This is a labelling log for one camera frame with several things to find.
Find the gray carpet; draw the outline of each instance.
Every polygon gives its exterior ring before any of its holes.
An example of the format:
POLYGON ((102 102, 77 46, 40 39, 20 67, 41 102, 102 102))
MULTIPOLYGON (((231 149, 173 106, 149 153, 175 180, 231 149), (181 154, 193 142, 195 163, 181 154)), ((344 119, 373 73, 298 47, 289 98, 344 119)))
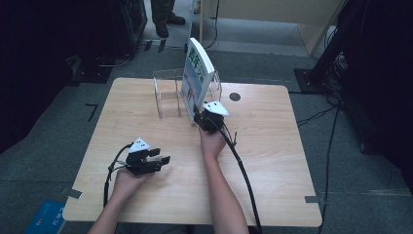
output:
MULTIPOLYGON (((208 52, 223 82, 284 85, 299 92, 293 68, 312 68, 316 58, 208 52)), ((23 233, 44 200, 65 202, 117 77, 152 77, 153 70, 181 68, 183 49, 140 48, 127 64, 115 67, 107 84, 65 87, 29 136, 1 154, 0 233, 23 233), (93 108, 98 108, 89 121, 93 108)), ((290 95, 297 120, 329 108, 325 96, 290 95)), ((320 204, 324 196, 326 152, 334 111, 300 127, 320 204)), ((321 233, 413 233, 413 199, 398 168, 380 155, 359 152, 357 135, 340 110, 330 153, 329 193, 321 233)), ((67 222, 62 233, 86 233, 89 222, 67 222)), ((264 233, 317 233, 317 228, 264 227, 264 233)))

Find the cable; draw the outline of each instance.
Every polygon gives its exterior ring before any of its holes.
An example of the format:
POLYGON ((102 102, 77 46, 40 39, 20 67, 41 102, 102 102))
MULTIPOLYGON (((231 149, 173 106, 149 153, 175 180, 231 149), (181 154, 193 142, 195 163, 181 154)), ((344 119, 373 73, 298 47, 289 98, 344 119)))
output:
MULTIPOLYGON (((215 128, 219 131, 219 133, 221 133, 224 136, 225 141, 227 142, 228 146, 230 147, 231 151, 233 152, 233 154, 234 154, 234 156, 235 156, 235 158, 238 162, 238 165, 240 166, 241 172, 243 173, 243 176, 244 176, 246 187, 248 188, 249 197, 251 199, 252 210, 254 212, 254 217, 255 217, 255 222, 257 224, 258 233, 262 234, 261 221, 259 219, 258 211, 257 211, 257 208, 256 208, 254 194, 252 192, 252 188, 251 188, 251 184, 250 184, 249 179, 248 179, 248 175, 246 174, 246 171, 245 171, 245 168, 244 168, 243 160, 241 160, 240 156, 237 153, 237 150, 234 147, 236 143, 232 142, 232 139, 229 139, 225 135, 225 133, 221 129, 219 129, 219 127, 209 117, 207 117, 207 118, 208 118, 209 122, 215 126, 215 128)), ((224 127, 225 127, 225 129, 228 133, 228 136, 231 137, 231 134, 228 131, 228 128, 225 126, 225 124, 224 124, 224 127)))
POLYGON ((122 152, 126 148, 131 148, 131 144, 125 145, 121 150, 119 150, 118 154, 116 155, 115 159, 113 160, 112 164, 110 164, 108 171, 109 173, 107 174, 106 182, 104 183, 104 191, 103 191, 103 207, 106 206, 107 200, 108 200, 108 193, 109 193, 109 180, 112 180, 112 173, 115 172, 118 169, 121 169, 123 167, 119 167, 115 169, 115 164, 118 161, 119 156, 122 154, 122 152))
POLYGON ((212 42, 209 44, 209 46, 205 47, 204 49, 211 48, 215 44, 215 42, 218 40, 218 26, 217 26, 218 25, 218 12, 219 12, 219 0, 218 0, 218 3, 216 4, 215 26, 214 26, 215 36, 214 36, 212 42))
POLYGON ((325 212, 326 212, 327 205, 328 205, 328 182, 329 182, 329 176, 328 175, 329 175, 329 171, 330 171, 330 169, 329 169, 330 152, 331 152, 331 144, 332 144, 332 141, 333 141, 335 127, 336 127, 336 123, 337 123, 338 112, 340 110, 340 104, 336 105, 335 107, 337 107, 337 111, 336 111, 335 116, 334 116, 333 128, 331 130, 330 140, 329 140, 329 143, 328 143, 327 160, 326 160, 326 167, 325 167, 324 205, 322 206, 322 213, 321 213, 322 224, 319 226, 318 234, 321 233, 322 227, 324 225, 325 212))
POLYGON ((126 63, 128 63, 128 61, 130 61, 130 60, 131 60, 131 56, 128 56, 128 58, 127 58, 127 60, 126 60, 126 61, 121 62, 121 63, 119 63, 119 64, 112 64, 112 65, 104 65, 104 64, 99 64, 98 66, 102 66, 102 67, 116 67, 116 66, 123 66, 123 65, 125 65, 126 63))
POLYGON ((319 118, 319 117, 323 116, 325 113, 327 113, 328 111, 334 109, 335 107, 337 107, 337 105, 335 105, 335 106, 333 106, 333 107, 330 107, 330 108, 328 108, 328 109, 326 109, 326 110, 323 110, 323 111, 321 111, 321 112, 313 115, 312 117, 310 117, 310 118, 308 118, 308 119, 304 119, 304 120, 297 121, 298 128, 300 128, 301 126, 307 124, 308 122, 310 122, 310 120, 312 120, 312 119, 314 119, 314 118, 319 118))
POLYGON ((347 69, 346 58, 341 52, 334 61, 329 64, 328 70, 326 73, 326 82, 324 83, 332 92, 338 92, 342 90, 340 84, 340 79, 344 76, 347 69))

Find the shoe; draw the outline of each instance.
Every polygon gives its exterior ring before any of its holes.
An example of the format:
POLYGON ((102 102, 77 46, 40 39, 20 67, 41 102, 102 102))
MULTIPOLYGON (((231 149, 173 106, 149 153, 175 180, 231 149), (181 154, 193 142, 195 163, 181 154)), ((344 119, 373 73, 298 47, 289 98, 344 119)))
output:
POLYGON ((201 11, 201 0, 195 1, 194 14, 198 14, 201 11))
POLYGON ((168 29, 167 29, 167 26, 165 24, 156 25, 156 33, 161 38, 168 38, 169 37, 168 29))
POLYGON ((185 18, 173 16, 173 17, 168 18, 167 23, 183 25, 185 24, 185 18))

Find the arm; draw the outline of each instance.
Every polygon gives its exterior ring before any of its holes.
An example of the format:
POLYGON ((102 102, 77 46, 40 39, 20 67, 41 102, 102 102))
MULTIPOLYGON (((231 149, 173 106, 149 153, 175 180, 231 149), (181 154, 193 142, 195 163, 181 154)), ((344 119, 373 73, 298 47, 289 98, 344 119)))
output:
POLYGON ((226 142, 221 133, 208 135, 200 129, 201 149, 209 190, 209 205, 215 233, 248 233, 243 209, 218 164, 226 142))
POLYGON ((136 177, 127 169, 120 169, 116 176, 112 196, 89 233, 115 233, 116 224, 122 208, 129 201, 137 188, 152 175, 153 174, 146 174, 136 177))

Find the wooden table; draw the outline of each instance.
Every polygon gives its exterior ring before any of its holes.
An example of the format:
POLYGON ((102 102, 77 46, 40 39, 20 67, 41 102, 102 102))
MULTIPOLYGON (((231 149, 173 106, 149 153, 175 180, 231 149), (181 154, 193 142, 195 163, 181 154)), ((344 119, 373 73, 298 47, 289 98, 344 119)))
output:
MULTIPOLYGON (((238 132, 236 149, 262 225, 319 226, 319 205, 305 201, 305 196, 316 194, 287 89, 247 84, 222 84, 222 88, 221 102, 231 114, 225 123, 233 136, 238 132), (230 100, 231 93, 240 94, 241 99, 230 100)), ((151 148, 161 148, 160 156, 170 155, 170 162, 140 187, 120 221, 211 224, 198 127, 191 126, 187 116, 160 119, 154 81, 134 78, 114 81, 73 185, 83 194, 80 199, 68 198, 64 218, 97 219, 107 167, 137 137, 143 137, 151 148)), ((254 224, 244 178, 228 147, 219 161, 248 224, 254 224)))

